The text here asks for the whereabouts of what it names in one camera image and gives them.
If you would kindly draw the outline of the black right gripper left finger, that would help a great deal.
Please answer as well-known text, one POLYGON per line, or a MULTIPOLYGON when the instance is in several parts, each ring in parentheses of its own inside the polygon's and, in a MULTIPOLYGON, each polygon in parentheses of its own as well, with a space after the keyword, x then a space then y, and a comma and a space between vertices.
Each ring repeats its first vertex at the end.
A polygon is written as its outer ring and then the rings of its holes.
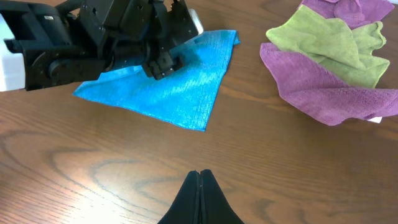
POLYGON ((200 175, 190 171, 167 213, 158 224, 198 224, 200 212, 200 175))

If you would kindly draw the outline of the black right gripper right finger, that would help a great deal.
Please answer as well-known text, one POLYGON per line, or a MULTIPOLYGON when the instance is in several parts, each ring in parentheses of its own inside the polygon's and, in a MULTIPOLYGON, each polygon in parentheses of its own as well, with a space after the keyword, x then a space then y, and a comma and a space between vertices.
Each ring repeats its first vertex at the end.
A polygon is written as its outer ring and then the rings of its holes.
POLYGON ((229 205, 209 169, 200 172, 200 220, 202 224, 243 224, 229 205))

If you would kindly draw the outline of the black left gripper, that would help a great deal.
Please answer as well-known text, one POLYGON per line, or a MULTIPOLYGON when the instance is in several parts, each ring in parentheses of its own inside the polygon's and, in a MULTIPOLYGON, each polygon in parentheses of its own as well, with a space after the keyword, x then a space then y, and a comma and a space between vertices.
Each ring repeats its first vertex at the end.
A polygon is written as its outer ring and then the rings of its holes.
POLYGON ((163 1, 65 1, 47 9, 57 22, 47 75, 53 86, 97 80, 102 72, 142 65, 159 80, 182 66, 170 50, 187 40, 187 5, 163 1))

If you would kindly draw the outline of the blue microfiber cloth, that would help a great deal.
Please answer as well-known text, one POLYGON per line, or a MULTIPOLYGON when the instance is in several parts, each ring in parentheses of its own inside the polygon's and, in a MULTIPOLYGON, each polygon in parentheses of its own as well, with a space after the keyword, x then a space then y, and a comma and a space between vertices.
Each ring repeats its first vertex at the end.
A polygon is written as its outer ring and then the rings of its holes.
POLYGON ((204 131, 228 69, 233 47, 240 43, 235 30, 206 31, 172 50, 184 66, 157 81, 140 66, 102 73, 83 82, 74 96, 124 108, 185 129, 204 131))

